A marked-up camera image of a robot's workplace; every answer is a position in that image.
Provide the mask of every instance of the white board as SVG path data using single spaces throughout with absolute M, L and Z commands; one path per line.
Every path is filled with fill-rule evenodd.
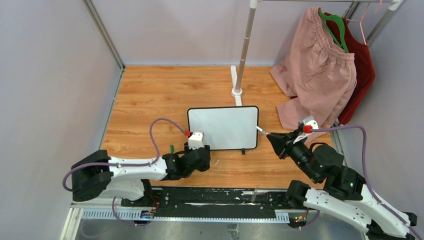
M 255 149 L 258 143 L 257 106 L 190 108 L 191 132 L 202 131 L 203 142 L 211 150 Z

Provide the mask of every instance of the red connector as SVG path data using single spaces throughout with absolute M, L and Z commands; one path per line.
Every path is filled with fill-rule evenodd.
M 311 125 L 305 125 L 303 126 L 303 132 L 306 134 L 311 134 L 312 133 L 312 126 Z

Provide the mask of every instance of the wooden table surface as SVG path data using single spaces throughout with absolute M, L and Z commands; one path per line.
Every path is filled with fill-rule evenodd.
M 246 67 L 241 83 L 243 105 L 259 108 L 259 126 L 268 132 L 284 133 L 276 105 L 289 101 L 270 75 L 271 67 Z M 149 127 L 157 118 L 168 118 L 188 130 L 187 110 L 195 107 L 234 106 L 229 66 L 128 66 L 121 82 L 102 149 L 119 158 L 147 159 L 156 155 Z M 183 150 L 187 141 L 172 124 L 159 121 L 153 136 L 160 154 Z M 331 143 L 329 134 L 316 142 Z M 178 181 L 151 181 L 157 186 L 197 186 L 285 189 L 291 180 L 316 188 L 289 158 L 278 159 L 271 144 L 259 134 L 257 148 L 212 151 L 210 169 L 195 171 Z

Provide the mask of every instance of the wire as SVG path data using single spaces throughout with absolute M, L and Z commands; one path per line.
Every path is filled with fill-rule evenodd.
M 150 140 L 151 140 L 151 142 L 153 143 L 153 146 L 154 146 L 154 149 L 156 150 L 156 158 L 152 161 L 152 162 L 147 162 L 147 163 L 122 163 L 122 164 L 119 164 L 119 163 L 107 163 L 107 162 L 91 162 L 91 163 L 84 163 L 84 164 L 81 164 L 81 165 L 79 165 L 79 166 L 77 166 L 77 167 L 74 167 L 73 169 L 71 169 L 67 174 L 65 174 L 65 176 L 63 177 L 63 180 L 62 180 L 62 186 L 63 186 L 63 188 L 65 189 L 65 190 L 67 190 L 67 191 L 69 191 L 69 192 L 72 192 L 72 189 L 71 188 L 69 188 L 67 185 L 66 185 L 66 181 L 67 181 L 67 179 L 69 178 L 69 176 L 71 175 L 71 174 L 73 174 L 73 173 L 75 173 L 76 171 L 78 171 L 78 170 L 81 170 L 81 169 L 84 169 L 84 168 L 87 168 L 87 167 L 92 167 L 92 166 L 109 166 L 109 167 L 119 167 L 120 165 L 122 166 L 122 167 L 146 167 L 146 166 L 151 166 L 151 165 L 153 165 L 153 164 L 155 164 L 158 160 L 159 160 L 159 157 L 160 157 L 160 153 L 159 153 L 159 148 L 158 148 L 158 145 L 156 144 L 156 142 L 155 142 L 155 139 L 153 138 L 153 133 L 152 133 L 152 129 L 153 129 L 153 125 L 155 125 L 155 123 L 157 123 L 158 121 L 167 121 L 167 122 L 170 122 L 171 124 L 173 124 L 175 127 L 177 127 L 183 134 L 185 134 L 186 133 L 186 131 L 184 131 L 184 129 L 183 128 L 181 128 L 178 124 L 176 124 L 174 121 L 172 121 L 172 120 L 170 120 L 170 119 L 168 119 L 168 118 L 163 118 L 163 117 L 161 117 L 161 118 L 158 118 L 158 119 L 156 119 L 156 120 L 154 120 L 152 123 L 151 123 L 151 125 L 150 125 L 150 129 L 149 129 L 149 134 L 150 134 Z
M 302 215 L 295 218 L 296 222 L 298 222 L 299 220 L 303 221 L 303 219 L 306 220 L 306 218 L 308 217 L 308 213 L 309 213 L 309 207 L 306 208 L 305 214 L 302 214 Z
M 367 166 L 365 164 L 365 150 L 367 146 L 367 132 L 365 131 L 365 128 L 361 125 L 344 125 L 344 126 L 336 126 L 332 128 L 321 128 L 321 129 L 311 129 L 312 132 L 330 132 L 330 131 L 337 131 L 337 130 L 344 130 L 344 129 L 360 129 L 362 131 L 362 170 L 363 170 L 363 177 L 365 178 L 366 187 L 368 188 L 368 191 L 371 193 L 371 195 L 375 198 L 375 200 L 381 204 L 385 209 L 387 209 L 389 212 L 391 212 L 393 215 L 395 215 L 405 226 L 408 224 L 407 221 L 401 217 L 397 212 L 395 212 L 391 207 L 387 206 L 386 204 L 382 203 L 382 200 L 376 195 L 373 188 L 371 187 L 371 182 L 368 178 L 367 173 Z M 412 227 L 407 226 L 411 232 L 419 239 L 424 240 L 418 232 Z
M 312 224 L 314 224 L 318 220 L 318 217 L 320 216 L 320 214 L 321 214 L 321 211 L 317 210 L 315 217 L 313 217 L 312 221 L 308 222 L 305 226 L 300 226 L 296 228 L 288 228 L 288 229 L 284 229 L 284 231 L 287 231 L 287 230 L 301 231 L 302 229 L 309 228 Z
M 153 201 L 157 198 L 157 206 L 155 210 L 158 210 L 159 206 L 161 205 L 161 199 L 158 196 L 154 196 Z
M 146 226 L 150 223 L 150 222 L 148 222 L 148 223 L 138 223 L 138 224 L 137 223 L 129 223 L 129 222 L 126 222 L 126 221 L 120 219 L 117 212 L 115 211 L 115 200 L 116 199 L 117 199 L 117 197 L 114 197 L 113 201 L 112 201 L 112 213 L 113 213 L 113 216 L 116 218 L 116 220 L 118 220 L 120 223 L 125 224 L 127 226 L 131 226 L 131 227 L 143 227 L 143 226 Z
M 156 208 L 156 201 L 155 201 L 155 198 L 154 197 L 152 197 L 151 199 L 153 199 L 153 206 L 151 206 L 151 210 L 153 211 L 153 209 L 154 210 L 158 210 L 157 208 Z

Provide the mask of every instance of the gray wall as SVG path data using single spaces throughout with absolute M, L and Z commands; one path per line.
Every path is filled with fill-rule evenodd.
M 250 0 L 94 0 L 120 56 L 131 65 L 238 64 Z M 247 65 L 273 65 L 292 44 L 308 7 L 342 15 L 348 2 L 259 2 Z M 369 32 L 384 10 L 364 21 Z
M 351 123 L 367 130 L 374 189 L 399 210 L 415 212 L 424 235 L 422 9 L 422 0 L 405 1 L 372 43 L 376 79 Z M 361 132 L 340 134 L 348 165 L 362 173 Z
M 0 33 L 0 236 L 58 239 L 119 71 L 81 0 L 3 0 Z

